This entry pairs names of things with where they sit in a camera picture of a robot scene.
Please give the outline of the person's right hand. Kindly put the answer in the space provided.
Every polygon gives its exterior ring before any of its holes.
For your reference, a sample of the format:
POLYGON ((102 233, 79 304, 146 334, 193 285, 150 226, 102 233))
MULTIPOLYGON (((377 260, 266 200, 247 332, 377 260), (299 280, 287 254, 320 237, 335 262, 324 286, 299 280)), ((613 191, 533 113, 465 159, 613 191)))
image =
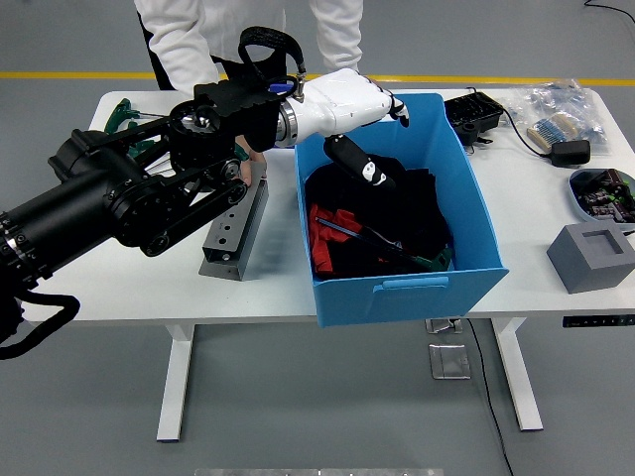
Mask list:
POLYGON ((241 178, 247 186, 250 186, 254 180, 259 180, 266 175, 267 163, 263 153, 249 150, 247 159, 241 162, 240 173, 241 178))

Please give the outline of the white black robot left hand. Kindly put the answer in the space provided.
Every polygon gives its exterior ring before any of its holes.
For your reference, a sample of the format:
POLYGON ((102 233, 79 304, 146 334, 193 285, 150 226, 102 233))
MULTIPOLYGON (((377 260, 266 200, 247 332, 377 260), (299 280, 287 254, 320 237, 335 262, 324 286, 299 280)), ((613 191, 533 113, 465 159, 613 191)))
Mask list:
POLYGON ((280 136, 281 142, 298 146, 308 137, 320 135, 326 156, 352 178, 381 190, 396 188, 394 180, 347 137, 349 132, 385 117, 407 128, 408 108, 392 92, 344 68, 310 80, 304 86, 304 98, 289 98, 286 105, 287 130, 280 136))

